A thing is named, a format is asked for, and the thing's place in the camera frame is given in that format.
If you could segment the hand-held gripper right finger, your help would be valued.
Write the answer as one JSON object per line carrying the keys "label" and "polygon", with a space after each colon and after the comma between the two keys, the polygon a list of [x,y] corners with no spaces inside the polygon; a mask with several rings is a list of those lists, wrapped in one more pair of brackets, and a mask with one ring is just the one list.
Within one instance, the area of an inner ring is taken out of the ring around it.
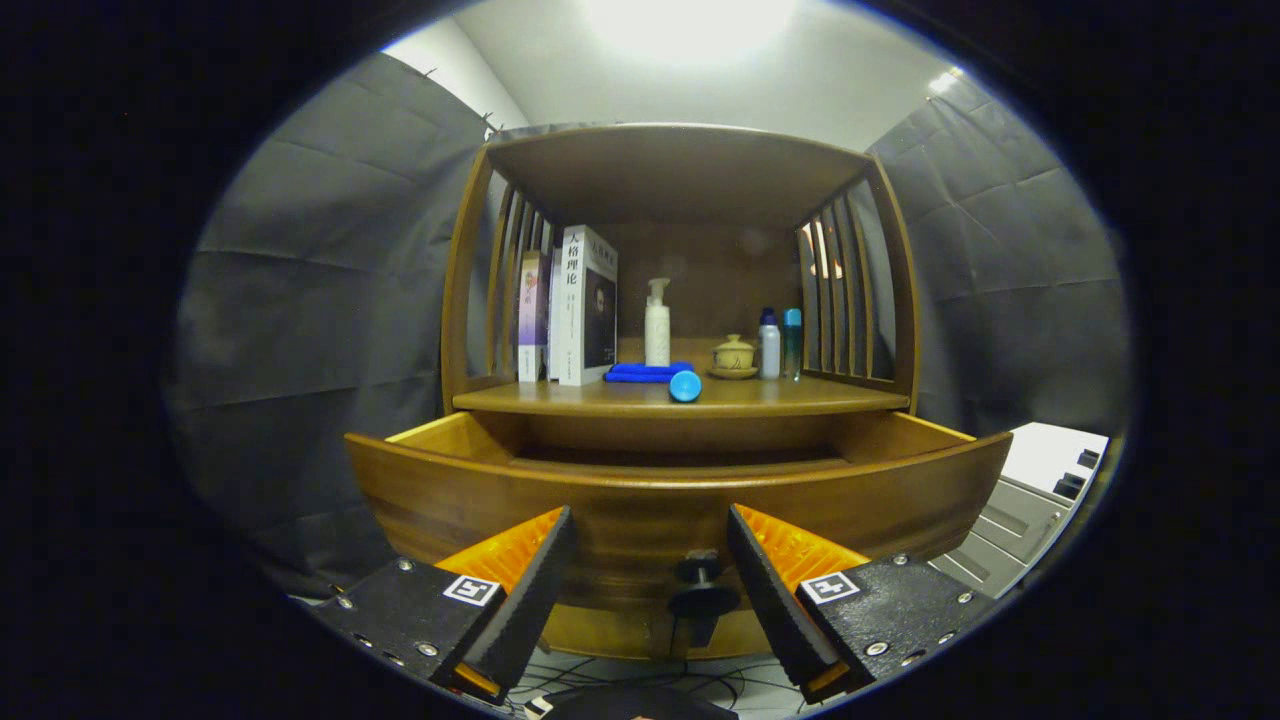
{"label": "hand-held gripper right finger", "polygon": [[730,505],[727,542],[773,655],[810,705],[902,673],[995,607],[908,553],[869,559],[742,503]]}

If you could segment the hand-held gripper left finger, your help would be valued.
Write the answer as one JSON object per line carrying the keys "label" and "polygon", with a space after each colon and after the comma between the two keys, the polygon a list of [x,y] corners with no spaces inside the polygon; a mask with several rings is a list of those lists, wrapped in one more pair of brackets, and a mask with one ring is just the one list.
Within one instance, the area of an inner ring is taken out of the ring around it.
{"label": "hand-held gripper left finger", "polygon": [[394,671],[499,706],[539,646],[576,548],[563,505],[435,562],[398,557],[306,611]]}

